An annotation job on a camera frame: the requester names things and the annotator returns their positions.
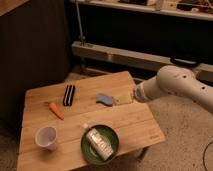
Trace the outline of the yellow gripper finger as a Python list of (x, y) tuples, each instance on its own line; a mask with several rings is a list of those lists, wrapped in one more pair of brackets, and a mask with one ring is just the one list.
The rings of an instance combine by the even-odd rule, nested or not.
[(116, 105), (122, 105), (122, 104), (129, 104), (132, 102), (132, 98), (130, 96), (117, 96), (115, 98), (115, 104)]

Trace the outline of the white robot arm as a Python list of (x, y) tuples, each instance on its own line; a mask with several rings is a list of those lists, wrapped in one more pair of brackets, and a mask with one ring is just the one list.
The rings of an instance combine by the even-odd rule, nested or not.
[(213, 114), (213, 87), (200, 82), (193, 71), (173, 65), (160, 68), (154, 77), (137, 84), (132, 91), (115, 96), (114, 103), (145, 103), (169, 94), (189, 98)]

